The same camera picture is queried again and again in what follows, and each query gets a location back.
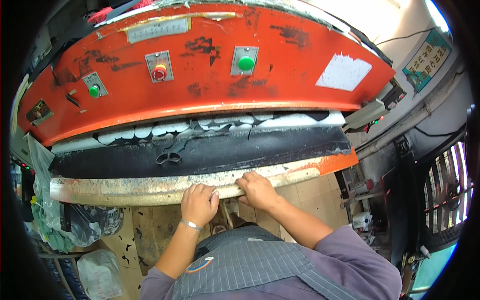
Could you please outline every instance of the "hand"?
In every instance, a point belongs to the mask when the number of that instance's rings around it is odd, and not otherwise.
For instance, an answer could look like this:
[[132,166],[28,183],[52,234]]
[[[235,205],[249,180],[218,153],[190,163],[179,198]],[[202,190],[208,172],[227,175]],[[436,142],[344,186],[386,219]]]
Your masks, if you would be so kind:
[[267,178],[254,171],[244,173],[242,178],[238,178],[235,183],[245,191],[245,196],[240,197],[239,201],[253,208],[269,212],[279,203],[285,201],[276,193]]
[[180,203],[181,217],[199,227],[204,227],[210,222],[215,216],[220,202],[218,192],[212,195],[214,189],[215,186],[204,184],[192,184],[187,188]]

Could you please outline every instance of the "man's left hand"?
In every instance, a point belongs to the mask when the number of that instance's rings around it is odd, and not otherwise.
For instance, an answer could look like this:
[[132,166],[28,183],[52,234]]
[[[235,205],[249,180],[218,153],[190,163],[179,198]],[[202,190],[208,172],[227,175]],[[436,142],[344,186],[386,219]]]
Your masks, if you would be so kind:
[[212,194],[215,186],[192,184],[181,200],[181,216],[183,219],[204,227],[215,216],[220,197],[218,192]]

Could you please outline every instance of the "button panel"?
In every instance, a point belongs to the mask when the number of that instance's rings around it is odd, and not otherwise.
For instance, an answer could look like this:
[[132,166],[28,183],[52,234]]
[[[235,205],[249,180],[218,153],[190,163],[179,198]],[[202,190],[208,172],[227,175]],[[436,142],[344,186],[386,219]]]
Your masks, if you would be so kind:
[[82,79],[88,88],[88,93],[93,98],[97,99],[101,96],[108,95],[107,89],[105,88],[102,81],[100,80],[100,76],[98,76],[97,72],[88,74]]
[[257,63],[258,47],[235,46],[230,75],[252,75]]
[[145,55],[148,73],[153,83],[173,80],[172,64],[168,50]]

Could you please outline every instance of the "purple shirt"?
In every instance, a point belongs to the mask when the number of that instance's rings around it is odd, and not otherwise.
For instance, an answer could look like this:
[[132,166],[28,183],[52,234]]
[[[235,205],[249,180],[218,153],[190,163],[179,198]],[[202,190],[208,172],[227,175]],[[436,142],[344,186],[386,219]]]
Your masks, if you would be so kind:
[[[345,225],[318,242],[315,250],[301,247],[313,266],[364,299],[398,300],[400,273]],[[153,267],[142,281],[141,300],[172,299],[175,280]],[[194,296],[197,300],[324,299],[298,277],[233,291]]]

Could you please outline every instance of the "silver bracelet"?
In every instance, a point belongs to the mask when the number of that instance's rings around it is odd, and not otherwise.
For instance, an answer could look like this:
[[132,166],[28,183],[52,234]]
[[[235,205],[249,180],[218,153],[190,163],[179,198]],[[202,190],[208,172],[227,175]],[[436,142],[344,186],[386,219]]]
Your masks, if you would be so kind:
[[198,230],[198,231],[203,231],[203,230],[204,230],[203,228],[198,227],[197,224],[192,223],[192,222],[190,222],[190,221],[187,221],[187,220],[185,220],[185,219],[182,219],[180,222],[182,222],[183,224],[185,224],[185,225],[187,225],[187,226],[190,226],[190,227],[192,227],[192,228],[194,228],[194,229],[196,229],[196,230]]

